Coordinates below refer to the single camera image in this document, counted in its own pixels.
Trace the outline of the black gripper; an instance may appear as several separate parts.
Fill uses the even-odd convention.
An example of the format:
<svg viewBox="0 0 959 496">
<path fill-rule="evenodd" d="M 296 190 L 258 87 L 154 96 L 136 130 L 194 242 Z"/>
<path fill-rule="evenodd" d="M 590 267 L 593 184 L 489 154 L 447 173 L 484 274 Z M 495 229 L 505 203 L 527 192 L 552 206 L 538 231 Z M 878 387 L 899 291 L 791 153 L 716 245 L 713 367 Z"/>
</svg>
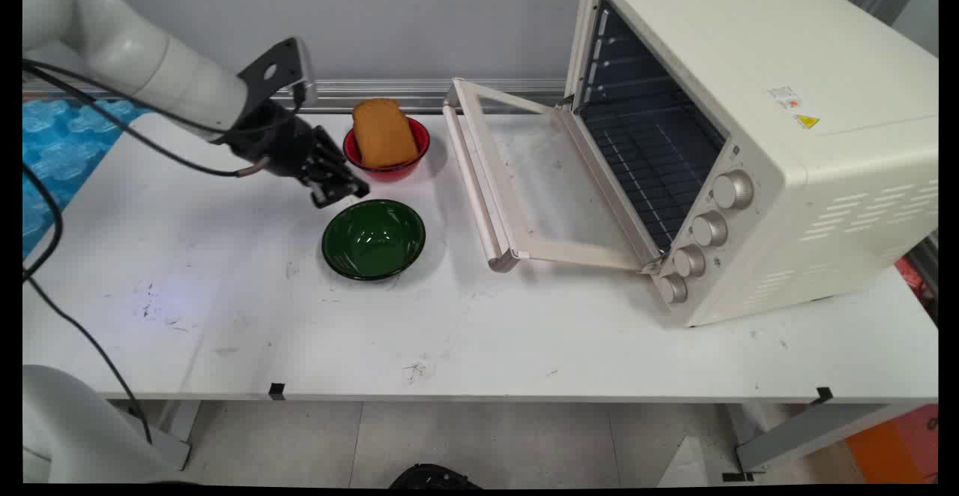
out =
<svg viewBox="0 0 959 496">
<path fill-rule="evenodd" d="M 265 100 L 225 134 L 230 151 L 251 163 L 266 156 L 264 168 L 305 183 L 316 209 L 349 196 L 369 194 L 369 185 L 348 167 L 345 155 L 321 125 L 311 125 L 281 103 Z"/>
</svg>

